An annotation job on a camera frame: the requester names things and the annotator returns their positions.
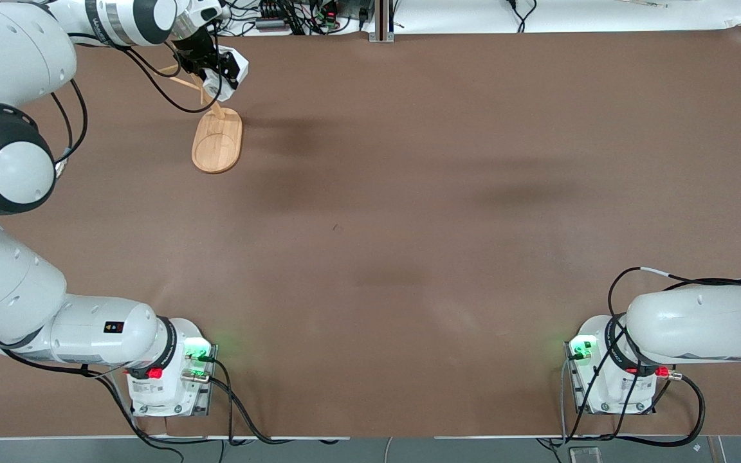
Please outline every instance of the wooden stand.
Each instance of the wooden stand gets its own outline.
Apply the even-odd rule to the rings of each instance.
[[[161,69],[162,73],[172,73],[176,66]],[[202,80],[191,74],[194,83],[171,77],[187,87],[199,91],[199,100],[202,105],[211,102],[212,97],[202,87]],[[191,158],[194,165],[203,172],[220,174],[230,167],[234,167],[242,151],[242,118],[239,113],[230,108],[222,108],[214,102],[211,109],[199,120],[194,137],[194,147]]]

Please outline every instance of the brown tabletop surface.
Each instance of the brown tabletop surface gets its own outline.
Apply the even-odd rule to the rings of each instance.
[[[620,270],[741,276],[741,30],[224,43],[250,59],[224,103],[245,124],[233,170],[194,168],[198,117],[121,53],[79,50],[85,144],[1,223],[69,292],[197,323],[267,434],[556,434],[562,341]],[[26,110],[60,150],[53,102]],[[630,276],[618,310],[669,283]],[[741,434],[741,364],[682,371],[703,432]],[[695,399],[672,389],[623,431],[687,433]],[[210,418],[147,426],[225,424],[217,395]],[[0,436],[129,433],[94,381],[0,356]]]

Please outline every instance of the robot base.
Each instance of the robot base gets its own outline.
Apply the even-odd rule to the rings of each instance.
[[[127,376],[134,416],[207,416],[211,387],[208,379],[214,364],[195,360],[197,355],[215,356],[215,346],[202,338],[192,322],[170,319],[176,328],[174,355],[161,377],[139,380]]]
[[[571,389],[574,394],[574,404],[577,411],[585,399],[585,392],[591,381],[594,381],[595,368],[599,366],[602,357],[608,352],[605,342],[605,327],[611,320],[610,316],[594,316],[583,323],[579,334],[568,343],[565,343],[565,354],[568,357],[577,352],[589,352],[590,357],[582,360],[571,360]],[[621,414],[623,405],[633,384],[634,375],[618,367],[611,358],[602,366],[596,376],[594,386],[585,405],[585,413],[591,414]],[[634,392],[625,414],[638,414],[650,408],[656,390],[656,375],[640,376],[636,379]]]

